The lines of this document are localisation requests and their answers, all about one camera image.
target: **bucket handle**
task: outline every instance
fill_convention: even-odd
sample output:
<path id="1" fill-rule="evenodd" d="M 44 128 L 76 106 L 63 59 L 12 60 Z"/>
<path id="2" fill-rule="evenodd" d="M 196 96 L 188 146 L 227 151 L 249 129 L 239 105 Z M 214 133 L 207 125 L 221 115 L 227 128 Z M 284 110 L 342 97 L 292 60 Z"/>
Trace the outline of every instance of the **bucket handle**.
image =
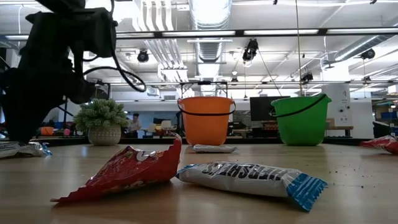
<path id="1" fill-rule="evenodd" d="M 292 115 L 295 115 L 295 114 L 304 112 L 304 111 L 310 109 L 311 107 L 317 105 L 317 104 L 318 104 L 319 102 L 321 102 L 325 97 L 326 97 L 326 94 L 324 94 L 323 96 L 319 97 L 319 99 L 317 99 L 317 100 L 316 100 L 315 102 L 313 102 L 312 104 L 310 104 L 310 105 L 304 107 L 303 109 L 300 109 L 300 110 L 295 111 L 295 112 L 287 113 L 287 114 L 272 115 L 271 113 L 275 110 L 275 108 L 274 108 L 274 109 L 272 109 L 272 110 L 269 112 L 269 116 L 274 117 L 274 118 L 284 118 L 284 117 L 287 117 L 287 116 L 292 116 Z"/>
<path id="2" fill-rule="evenodd" d="M 191 112 L 183 110 L 181 108 L 181 106 L 180 106 L 180 100 L 177 101 L 178 108 L 180 109 L 181 112 L 189 114 L 189 115 L 193 115 L 193 116 L 226 116 L 226 115 L 231 115 L 231 114 L 233 114 L 236 111 L 236 103 L 235 103 L 235 101 L 233 101 L 233 104 L 234 104 L 235 108 L 234 108 L 234 110 L 232 110 L 232 112 L 229 112 L 229 113 L 191 113 Z"/>

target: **computer monitor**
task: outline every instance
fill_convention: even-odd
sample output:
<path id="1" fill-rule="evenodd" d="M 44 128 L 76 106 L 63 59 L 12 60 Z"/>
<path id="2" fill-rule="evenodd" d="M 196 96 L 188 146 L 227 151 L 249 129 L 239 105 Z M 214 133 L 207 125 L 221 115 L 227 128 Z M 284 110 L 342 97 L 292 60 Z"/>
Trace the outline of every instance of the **computer monitor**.
<path id="1" fill-rule="evenodd" d="M 250 97 L 250 114 L 251 121 L 273 121 L 275 117 L 269 116 L 269 112 L 273 109 L 271 102 L 289 96 L 261 96 Z"/>

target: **orange bucket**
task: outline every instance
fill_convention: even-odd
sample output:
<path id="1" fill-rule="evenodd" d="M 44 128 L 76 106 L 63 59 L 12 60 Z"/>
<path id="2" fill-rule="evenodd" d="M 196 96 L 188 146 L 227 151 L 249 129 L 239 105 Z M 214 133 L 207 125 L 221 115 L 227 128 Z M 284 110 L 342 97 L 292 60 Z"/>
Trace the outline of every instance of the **orange bucket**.
<path id="1" fill-rule="evenodd" d="M 217 96 L 198 96 L 178 100 L 183 113 L 185 137 L 192 146 L 224 144 L 228 130 L 228 118 L 233 100 Z"/>

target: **green bucket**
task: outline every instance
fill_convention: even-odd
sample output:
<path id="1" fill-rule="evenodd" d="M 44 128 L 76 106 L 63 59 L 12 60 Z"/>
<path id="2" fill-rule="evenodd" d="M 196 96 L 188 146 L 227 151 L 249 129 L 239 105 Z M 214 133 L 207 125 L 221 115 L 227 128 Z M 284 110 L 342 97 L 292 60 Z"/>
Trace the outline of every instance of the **green bucket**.
<path id="1" fill-rule="evenodd" d="M 290 146 L 316 146 L 325 137 L 326 114 L 331 99 L 318 96 L 274 100 L 280 138 Z"/>

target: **doritos bag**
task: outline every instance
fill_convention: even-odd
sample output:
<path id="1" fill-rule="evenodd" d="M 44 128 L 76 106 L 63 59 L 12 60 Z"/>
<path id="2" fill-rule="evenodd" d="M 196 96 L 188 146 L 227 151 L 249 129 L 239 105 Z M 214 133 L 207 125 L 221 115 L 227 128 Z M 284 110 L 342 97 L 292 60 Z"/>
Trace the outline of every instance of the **doritos bag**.
<path id="1" fill-rule="evenodd" d="M 104 195 L 169 181 L 177 173 L 182 140 L 176 135 L 167 151 L 142 151 L 131 146 L 119 151 L 77 191 L 51 202 L 93 200 Z"/>
<path id="2" fill-rule="evenodd" d="M 376 147 L 392 154 L 398 154 L 398 141 L 392 136 L 383 136 L 370 141 L 363 141 L 359 146 Z"/>

